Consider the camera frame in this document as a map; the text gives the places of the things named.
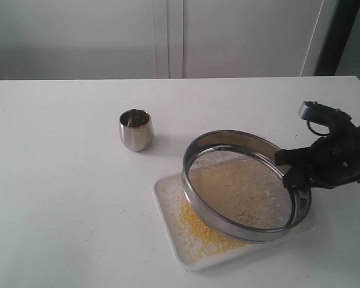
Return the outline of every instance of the white table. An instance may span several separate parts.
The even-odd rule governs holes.
[[[154,203],[204,132],[311,145],[304,100],[360,125],[355,77],[0,82],[0,287],[360,287],[360,184],[314,191],[315,232],[202,272],[175,261]],[[119,140],[134,107],[155,129],[143,153]]]

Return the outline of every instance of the metal sieve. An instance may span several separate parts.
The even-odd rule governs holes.
[[[199,136],[183,159],[182,184],[196,214],[223,234],[267,242],[287,234],[308,214],[309,188],[285,189],[289,166],[276,166],[280,149],[252,134],[220,130]]]

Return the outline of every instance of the cabinet door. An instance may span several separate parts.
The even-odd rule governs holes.
[[[168,77],[166,0],[0,0],[0,79]]]
[[[170,55],[184,56],[181,73],[187,78],[312,75],[336,5],[336,0],[177,0],[176,6],[179,2],[183,45],[178,52],[179,39],[171,35]],[[177,63],[171,61],[170,69],[178,71]]]

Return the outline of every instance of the white tray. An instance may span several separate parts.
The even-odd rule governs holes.
[[[298,235],[307,233],[315,227],[315,217],[313,212],[310,211],[306,219],[301,224],[292,229],[290,233],[281,239],[267,242],[265,244],[248,243],[239,248],[226,251],[223,254],[216,254],[213,256],[203,255],[195,258],[195,253],[192,253],[192,249],[195,248],[190,247],[187,242],[187,237],[189,236],[187,236],[184,228],[181,228],[178,225],[178,215],[180,213],[181,205],[183,204],[182,201],[185,199],[181,184],[181,174],[168,176],[158,180],[154,184],[153,192],[173,255],[175,259],[188,271],[202,270],[219,263],[271,247],[277,243],[291,241]]]

